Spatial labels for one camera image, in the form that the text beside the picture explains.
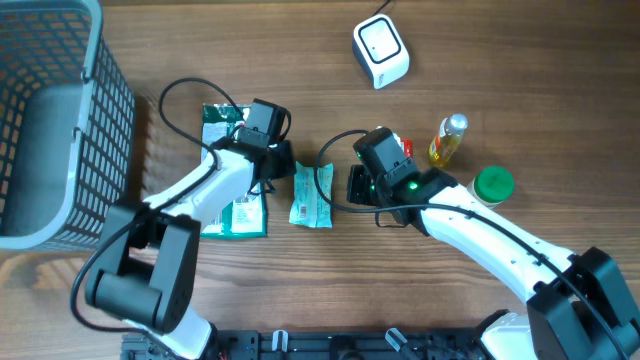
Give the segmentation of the light teal sachet pack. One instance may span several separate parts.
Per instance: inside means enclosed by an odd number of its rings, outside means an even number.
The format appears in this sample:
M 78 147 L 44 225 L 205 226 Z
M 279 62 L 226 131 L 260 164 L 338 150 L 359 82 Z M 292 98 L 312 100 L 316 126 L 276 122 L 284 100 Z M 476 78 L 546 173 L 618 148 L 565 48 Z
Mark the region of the light teal sachet pack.
M 331 228 L 331 206 L 323 200 L 314 181 L 314 169 L 296 163 L 294 201 L 289 222 L 309 228 Z

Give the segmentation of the red white tube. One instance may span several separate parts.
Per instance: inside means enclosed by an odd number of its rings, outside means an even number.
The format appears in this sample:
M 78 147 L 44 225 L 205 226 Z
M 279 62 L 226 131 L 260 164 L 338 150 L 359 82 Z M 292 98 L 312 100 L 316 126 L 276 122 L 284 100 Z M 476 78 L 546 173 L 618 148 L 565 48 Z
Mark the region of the red white tube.
M 411 140 L 409 139 L 404 139 L 404 138 L 400 138 L 398 140 L 398 143 L 400 144 L 403 153 L 405 154 L 406 157 L 412 157 L 413 156 L 413 143 Z

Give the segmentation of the green package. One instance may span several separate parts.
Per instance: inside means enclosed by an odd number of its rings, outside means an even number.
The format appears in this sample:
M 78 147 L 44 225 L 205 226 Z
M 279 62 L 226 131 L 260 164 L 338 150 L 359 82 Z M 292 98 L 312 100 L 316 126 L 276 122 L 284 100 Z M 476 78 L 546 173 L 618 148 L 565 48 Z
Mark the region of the green package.
M 202 142 L 210 145 L 243 125 L 249 106 L 240 105 L 240 116 L 229 104 L 203 105 Z M 256 185 L 249 194 L 229 203 L 201 233 L 203 238 L 240 240 L 266 236 L 266 204 Z

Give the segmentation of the small yellow bottle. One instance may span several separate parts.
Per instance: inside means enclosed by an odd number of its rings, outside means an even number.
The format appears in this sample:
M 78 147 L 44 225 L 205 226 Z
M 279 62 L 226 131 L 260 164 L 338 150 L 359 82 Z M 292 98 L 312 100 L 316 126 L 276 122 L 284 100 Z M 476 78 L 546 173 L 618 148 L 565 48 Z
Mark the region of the small yellow bottle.
M 464 114 L 456 113 L 445 118 L 436 136 L 428 147 L 428 161 L 431 167 L 443 167 L 460 145 L 468 127 Z

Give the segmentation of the green lid jar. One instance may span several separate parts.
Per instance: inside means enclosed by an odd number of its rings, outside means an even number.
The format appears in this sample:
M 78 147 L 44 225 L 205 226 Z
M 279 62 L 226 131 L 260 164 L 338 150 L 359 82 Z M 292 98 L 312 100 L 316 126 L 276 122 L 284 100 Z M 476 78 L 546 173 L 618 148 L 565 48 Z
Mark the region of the green lid jar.
M 488 208 L 494 208 L 510 198 L 514 189 L 513 175 L 501 166 L 484 168 L 467 186 L 469 193 Z

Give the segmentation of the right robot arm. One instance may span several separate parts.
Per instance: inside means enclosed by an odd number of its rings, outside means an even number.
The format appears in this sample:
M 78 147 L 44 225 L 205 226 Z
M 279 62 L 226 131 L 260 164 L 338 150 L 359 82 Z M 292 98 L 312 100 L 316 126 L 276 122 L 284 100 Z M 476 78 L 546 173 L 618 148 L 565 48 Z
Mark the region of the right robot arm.
M 639 308 L 614 259 L 578 255 L 523 230 L 439 169 L 418 170 L 386 127 L 363 131 L 353 148 L 369 203 L 460 250 L 526 306 L 481 326 L 494 359 L 628 359 L 639 350 Z

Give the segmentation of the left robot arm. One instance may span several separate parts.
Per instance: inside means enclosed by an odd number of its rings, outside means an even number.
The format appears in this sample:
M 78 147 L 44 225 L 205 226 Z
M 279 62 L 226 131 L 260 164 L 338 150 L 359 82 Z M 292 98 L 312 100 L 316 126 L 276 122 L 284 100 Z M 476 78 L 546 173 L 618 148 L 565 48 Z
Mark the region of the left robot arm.
M 201 232 L 256 186 L 293 175 L 290 112 L 256 99 L 186 177 L 138 204 L 115 204 L 76 278 L 85 303 L 176 359 L 215 359 L 218 331 L 191 305 Z

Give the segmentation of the white barcode scanner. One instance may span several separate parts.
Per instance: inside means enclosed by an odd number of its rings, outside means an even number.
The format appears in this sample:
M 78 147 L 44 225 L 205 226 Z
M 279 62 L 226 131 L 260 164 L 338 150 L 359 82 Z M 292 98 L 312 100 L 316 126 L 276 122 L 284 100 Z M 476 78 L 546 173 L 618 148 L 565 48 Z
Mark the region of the white barcode scanner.
M 392 19 L 384 14 L 374 15 L 354 28 L 352 52 L 376 90 L 399 80 L 409 70 L 408 49 Z

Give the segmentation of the dark grey mesh basket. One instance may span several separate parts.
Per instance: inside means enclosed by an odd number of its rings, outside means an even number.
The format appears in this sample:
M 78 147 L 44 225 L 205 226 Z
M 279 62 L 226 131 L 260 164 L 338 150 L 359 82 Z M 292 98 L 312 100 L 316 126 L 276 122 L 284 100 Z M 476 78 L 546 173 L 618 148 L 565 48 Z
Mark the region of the dark grey mesh basket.
M 87 251 L 127 191 L 135 97 L 99 2 L 1 4 L 1 248 Z

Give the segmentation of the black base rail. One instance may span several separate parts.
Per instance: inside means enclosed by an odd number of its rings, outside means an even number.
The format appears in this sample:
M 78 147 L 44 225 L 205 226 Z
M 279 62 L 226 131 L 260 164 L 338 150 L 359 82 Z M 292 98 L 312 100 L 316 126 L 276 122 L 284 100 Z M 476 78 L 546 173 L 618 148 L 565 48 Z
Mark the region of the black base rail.
M 205 359 L 481 359 L 492 356 L 472 328 L 406 332 L 286 332 L 227 330 L 218 333 Z

